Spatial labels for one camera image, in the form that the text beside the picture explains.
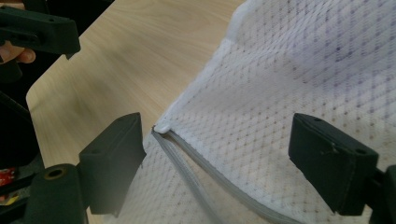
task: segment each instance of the red object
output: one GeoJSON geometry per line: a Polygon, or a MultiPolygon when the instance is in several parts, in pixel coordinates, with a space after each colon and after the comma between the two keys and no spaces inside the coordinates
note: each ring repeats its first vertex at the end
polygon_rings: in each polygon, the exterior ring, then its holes
{"type": "MultiPolygon", "coordinates": [[[[15,178],[15,168],[0,170],[0,186],[12,183],[15,178]]],[[[8,195],[0,195],[0,202],[4,201],[8,195]]]]}

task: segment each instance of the mesh bag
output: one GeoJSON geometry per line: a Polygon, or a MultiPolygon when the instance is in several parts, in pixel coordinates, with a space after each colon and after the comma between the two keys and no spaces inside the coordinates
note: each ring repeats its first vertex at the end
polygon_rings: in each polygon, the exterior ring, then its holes
{"type": "MultiPolygon", "coordinates": [[[[294,113],[328,121],[396,162],[396,1],[248,0],[201,74],[158,121],[238,188],[302,223],[368,223],[333,214],[288,156],[294,113]]],[[[108,223],[207,223],[158,144],[119,218],[108,223]]],[[[189,161],[229,223],[266,223],[189,161]]]]}

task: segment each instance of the finger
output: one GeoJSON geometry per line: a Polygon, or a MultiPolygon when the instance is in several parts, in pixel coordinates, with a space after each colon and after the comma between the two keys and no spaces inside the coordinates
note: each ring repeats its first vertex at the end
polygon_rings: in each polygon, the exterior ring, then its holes
{"type": "Polygon", "coordinates": [[[7,63],[23,52],[24,48],[12,46],[9,41],[0,46],[0,56],[2,63],[7,63]]]}
{"type": "Polygon", "coordinates": [[[23,3],[18,3],[18,2],[0,3],[0,7],[15,7],[15,8],[18,8],[18,9],[25,10],[24,4],[23,3]]]}
{"type": "Polygon", "coordinates": [[[25,49],[18,57],[20,63],[32,63],[35,61],[35,52],[32,49],[25,49]]]}

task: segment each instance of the zipper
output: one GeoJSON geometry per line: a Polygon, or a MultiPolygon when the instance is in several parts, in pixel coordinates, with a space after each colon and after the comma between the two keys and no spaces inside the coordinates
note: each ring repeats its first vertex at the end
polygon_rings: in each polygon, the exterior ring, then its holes
{"type": "Polygon", "coordinates": [[[184,160],[177,148],[169,140],[164,139],[159,133],[151,131],[151,134],[160,144],[161,148],[166,153],[171,162],[176,166],[177,172],[182,176],[187,186],[191,190],[192,195],[197,200],[198,204],[200,204],[204,209],[212,223],[225,223],[215,212],[216,208],[205,191],[205,188],[201,185],[194,171],[184,160]]]}
{"type": "Polygon", "coordinates": [[[205,172],[207,172],[213,179],[215,179],[218,184],[220,184],[240,203],[244,204],[248,209],[256,213],[258,216],[278,224],[302,224],[302,222],[284,216],[277,211],[274,211],[271,208],[265,206],[264,204],[259,203],[254,198],[250,197],[235,184],[233,184],[230,180],[228,180],[221,172],[216,169],[216,167],[210,164],[209,161],[207,161],[201,154],[199,154],[197,150],[195,150],[189,143],[187,143],[183,138],[181,138],[172,130],[169,130],[164,134],[155,133],[154,131],[152,133],[153,135],[159,135],[162,140],[164,140],[163,136],[172,139],[190,158],[192,158],[195,163],[197,163],[205,172]]]}

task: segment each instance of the wooden table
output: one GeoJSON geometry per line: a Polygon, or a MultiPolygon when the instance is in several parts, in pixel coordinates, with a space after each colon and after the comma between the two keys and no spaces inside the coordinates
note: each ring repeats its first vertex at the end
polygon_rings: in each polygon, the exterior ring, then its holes
{"type": "MultiPolygon", "coordinates": [[[[116,0],[29,90],[46,167],[78,153],[114,119],[140,112],[147,134],[205,66],[243,0],[116,0]]],[[[101,218],[90,216],[90,223],[101,218]]]]}

